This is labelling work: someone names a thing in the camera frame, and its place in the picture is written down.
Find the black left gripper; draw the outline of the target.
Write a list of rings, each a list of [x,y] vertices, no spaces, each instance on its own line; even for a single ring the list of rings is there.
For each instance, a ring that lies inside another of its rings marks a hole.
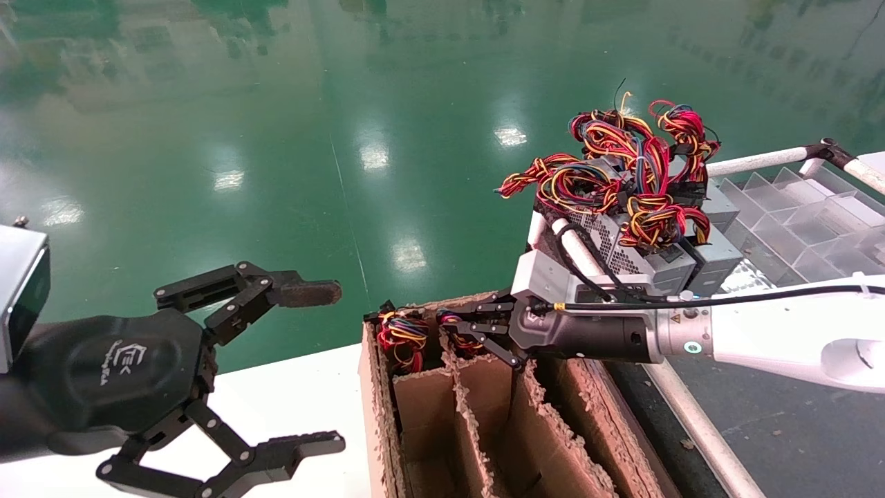
[[[20,353],[24,391],[51,435],[137,433],[97,467],[101,482],[142,497],[243,497],[291,480],[306,458],[345,450],[336,431],[248,445],[199,400],[211,393],[218,371],[212,346],[229,344],[275,306],[335,304],[338,281],[306,281],[296,270],[241,261],[161,286],[153,296],[160,311],[152,315],[41,325]],[[218,303],[203,330],[184,315]],[[142,466],[152,447],[191,425],[230,458],[218,474],[199,480]]]

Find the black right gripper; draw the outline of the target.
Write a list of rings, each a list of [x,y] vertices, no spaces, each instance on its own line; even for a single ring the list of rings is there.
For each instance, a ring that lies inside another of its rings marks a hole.
[[[458,308],[469,324],[443,324],[456,353],[491,354],[512,369],[530,358],[614,360],[659,365],[657,311],[646,304],[566,303],[563,310],[536,297],[514,302],[473,302]],[[524,353],[514,352],[510,338]]]

